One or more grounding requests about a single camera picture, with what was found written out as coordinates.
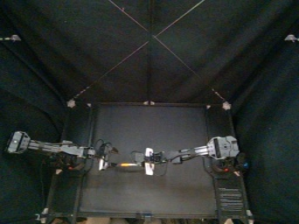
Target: black cloth wall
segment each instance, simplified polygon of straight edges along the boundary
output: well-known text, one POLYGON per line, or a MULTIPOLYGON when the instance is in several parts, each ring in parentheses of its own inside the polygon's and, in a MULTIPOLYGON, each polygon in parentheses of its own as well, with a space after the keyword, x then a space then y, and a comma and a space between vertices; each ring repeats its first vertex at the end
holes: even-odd
MULTIPOLYGON (((1 17, 0 25, 0 36, 9 37, 14 30, 1 17)), ((49 169, 41 168, 42 157, 5 155, 2 150, 16 130, 32 139, 60 141, 65 106, 45 77, 30 49, 0 42, 0 223, 26 223, 22 219, 42 210, 50 180, 49 169)))
MULTIPOLYGON (((115 2, 148 28, 147 2, 115 2)), ((197 3, 155 1, 153 34, 197 3)), ((0 5, 0 37, 22 38, 0 42, 2 149, 16 130, 26 131, 32 139, 60 140, 65 101, 151 36, 109 1, 0 5)), ((299 222, 299 43, 283 41, 289 33, 299 36, 297 9, 291 0, 207 0, 160 37, 199 77, 151 40, 152 55, 143 48, 78 97, 84 102, 219 103, 211 88, 219 90, 233 104, 239 145, 251 164, 245 183, 251 210, 272 223, 299 222)), ((41 161, 30 154, 0 154, 0 223, 41 211, 41 161)), ((46 191, 49 171, 42 171, 46 191)))
POLYGON ((271 223, 299 223, 297 53, 293 43, 273 49, 233 105, 240 149, 251 166, 249 205, 256 219, 271 223))

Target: cable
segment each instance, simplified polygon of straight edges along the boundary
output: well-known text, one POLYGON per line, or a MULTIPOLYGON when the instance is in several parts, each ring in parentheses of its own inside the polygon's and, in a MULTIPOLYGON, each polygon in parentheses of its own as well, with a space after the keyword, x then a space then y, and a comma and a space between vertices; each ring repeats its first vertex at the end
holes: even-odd
POLYGON ((155 175, 156 177, 161 177, 161 176, 164 176, 164 174, 167 173, 167 168, 168 168, 168 162, 164 164, 164 171, 163 171, 163 174, 155 174, 155 171, 153 171, 153 175, 155 175))

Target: small object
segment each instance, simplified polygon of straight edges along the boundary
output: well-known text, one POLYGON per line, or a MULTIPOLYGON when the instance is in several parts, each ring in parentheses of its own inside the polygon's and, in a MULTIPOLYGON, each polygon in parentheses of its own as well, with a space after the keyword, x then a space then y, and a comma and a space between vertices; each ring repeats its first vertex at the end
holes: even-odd
POLYGON ((14 41, 21 41, 20 37, 17 35, 13 35, 10 37, 10 40, 14 42, 14 41))
POLYGON ((295 42, 295 41, 299 41, 299 39, 295 37, 293 34, 288 34, 285 36, 285 38, 284 38, 284 41, 292 41, 292 42, 295 42))
MULTIPOLYGON (((153 150, 151 148, 145 148, 144 155, 151 157, 153 154, 153 150)), ((155 165, 151 163, 144 163, 144 173, 145 175, 155 175, 155 165)))
POLYGON ((233 171, 233 173, 236 174, 236 176, 239 177, 239 171, 233 171))
POLYGON ((128 166, 137 166, 137 164, 119 164, 117 166, 128 167, 128 166))
POLYGON ((54 173, 58 175, 61 173, 61 169, 57 169, 54 173))
POLYGON ((227 101, 224 101, 221 105, 223 105, 221 107, 223 107, 225 110, 231 109, 231 104, 229 104, 227 101))
POLYGON ((0 38, 0 41, 9 41, 9 40, 12 40, 13 42, 14 41, 21 41, 21 39, 20 39, 20 37, 17 36, 17 35, 12 35, 12 37, 10 38, 0 38))
POLYGON ((68 107, 69 107, 69 108, 73 108, 73 107, 76 106, 76 102, 74 102, 73 100, 69 100, 69 101, 66 102, 66 104, 68 104, 68 107))

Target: black curtain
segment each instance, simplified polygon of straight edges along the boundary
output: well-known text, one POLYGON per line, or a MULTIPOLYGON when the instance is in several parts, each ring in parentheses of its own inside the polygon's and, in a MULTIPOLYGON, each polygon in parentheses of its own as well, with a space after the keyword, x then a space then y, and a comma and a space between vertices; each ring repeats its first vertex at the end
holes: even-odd
POLYGON ((251 210, 257 220, 271 223, 299 222, 297 53, 296 42, 280 43, 239 91, 233 107, 240 149, 251 165, 245 179, 251 210))
MULTIPOLYGON (((17 34, 2 16, 0 26, 0 37, 17 34)), ((41 165, 44 158, 29 153, 5 155, 4 148, 17 130, 32 139, 60 141, 65 106, 44 77, 42 65, 25 43, 0 42, 0 223, 33 223, 28 219, 42 210, 52 177, 41 165)))

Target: black fabric backdrop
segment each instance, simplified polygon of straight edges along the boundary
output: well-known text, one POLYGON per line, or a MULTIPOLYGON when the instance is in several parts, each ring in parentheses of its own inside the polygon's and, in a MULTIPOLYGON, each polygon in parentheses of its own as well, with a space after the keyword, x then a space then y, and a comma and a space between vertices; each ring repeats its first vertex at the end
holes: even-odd
MULTIPOLYGON (((0 37, 18 34, 22 39, 0 42, 2 148, 14 130, 57 141, 65 101, 92 83, 76 101, 221 103, 213 88, 233 103, 239 144, 251 163, 253 214, 273 223, 299 221, 299 43, 284 42, 287 34, 299 36, 297 1, 32 0, 0 5, 0 37)), ((42 159, 2 155, 0 160, 0 220, 29 216, 41 209, 42 159)))

